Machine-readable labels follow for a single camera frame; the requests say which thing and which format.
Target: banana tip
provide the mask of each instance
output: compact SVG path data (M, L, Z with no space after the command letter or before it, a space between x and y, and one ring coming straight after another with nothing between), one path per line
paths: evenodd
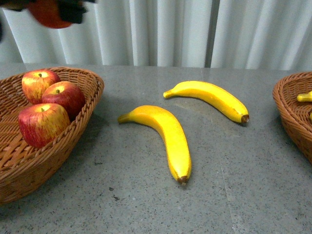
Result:
M182 176L180 178L177 179L177 181L182 185L182 186L185 186L187 181L188 181L188 177L185 175L185 176Z
M249 115L242 116L242 118L241 118L242 123L248 123L248 121L249 121Z

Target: basket rim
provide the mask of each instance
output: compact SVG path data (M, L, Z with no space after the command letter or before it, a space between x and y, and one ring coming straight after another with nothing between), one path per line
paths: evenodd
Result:
M103 79L96 74L95 72L88 70L88 69L82 69L82 68L75 68L75 67L68 67L68 66L59 66L59 67L46 67L46 68L42 68L42 69L47 69L47 70L52 70L52 71L59 71L62 70L62 72L68 71L68 72L78 72L78 73L87 73L87 74L91 74L92 76L94 76L96 78L96 90L93 93L93 96L88 99L84 105L84 107L82 108L81 112L78 114L78 116L76 117L75 120L73 120L71 122L71 124L69 126L66 127L66 129L59 134L58 137L56 137L53 141L49 142L47 145L45 145L44 147L30 153L27 158L31 158L31 159L26 159L26 160L21 160L19 163L15 164L15 165L10 165L7 167L2 167L0 168L0 185L2 183L8 183L7 180L13 179L14 175L16 173L21 173L21 171L26 171L30 165L32 166L37 166L41 163L43 163L45 160L47 160L52 154L54 154L59 150L63 150L66 145L62 145L63 141L66 141L68 138L72 138L73 133L79 133L79 131L81 131L81 128L77 128L77 126L79 126L79 123L82 121L83 117L87 115L87 113L91 110L91 112L93 111L92 109L92 103L95 103L94 108L96 106L96 104L99 102L103 89L104 89L104 81ZM0 80L0 84L2 82L6 82L10 79L22 76L23 74L25 74L26 72L23 73L19 73L19 74L15 74L12 75L8 78L2 79ZM42 154L43 152L48 154L45 157L40 157L40 154Z
M283 96L283 87L286 84L294 82L296 80L306 79L307 77L312 79L312 71L293 73L283 77L275 84L273 88L273 98L283 119L296 125L298 128L300 128L302 132L312 134L312 126L302 121L298 117L298 115L296 115L292 111L292 109L288 106Z

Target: banana stem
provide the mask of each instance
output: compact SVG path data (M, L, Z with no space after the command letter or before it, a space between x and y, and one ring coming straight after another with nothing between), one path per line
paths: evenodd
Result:
M126 123L129 122L129 115L128 114L123 114L118 117L118 123Z
M310 93L308 93L308 94L298 94L297 100L300 101L300 102L312 101L312 94L310 94Z
M171 90L168 90L168 91L164 92L163 96L164 96L164 98L170 98L173 96L173 93L171 92Z

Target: fake fruit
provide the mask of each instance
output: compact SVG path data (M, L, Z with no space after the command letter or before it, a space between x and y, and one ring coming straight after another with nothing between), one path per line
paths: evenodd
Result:
M27 8L32 16L45 27L67 28L72 25L71 22L61 19L57 0L30 1Z
M183 96L201 99L238 123L247 123L249 113L245 105L232 94L214 84L203 81L184 81L163 93L164 98Z
M57 73L39 69L25 73L21 80L21 87L31 104L39 104L44 91L57 82L60 82Z
M44 91L42 103L61 105L67 111L69 119L74 120L86 102L83 92L77 85L70 81L61 81Z
M58 104L36 104L19 113L19 130L31 146L41 148L54 140L70 120L66 110Z
M312 91L308 92L307 94L298 94L297 101L300 102L312 101Z
M121 115L119 123L133 121L154 128L162 137L167 151L170 172L175 180L185 185L190 178L192 161L184 131L169 111L158 106L139 106Z

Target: orange object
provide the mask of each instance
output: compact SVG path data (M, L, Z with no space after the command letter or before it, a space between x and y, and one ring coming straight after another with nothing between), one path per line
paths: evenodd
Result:
M29 2L27 9L45 27L59 29L72 25L71 22L63 21L59 16L57 0L36 0L36 2Z

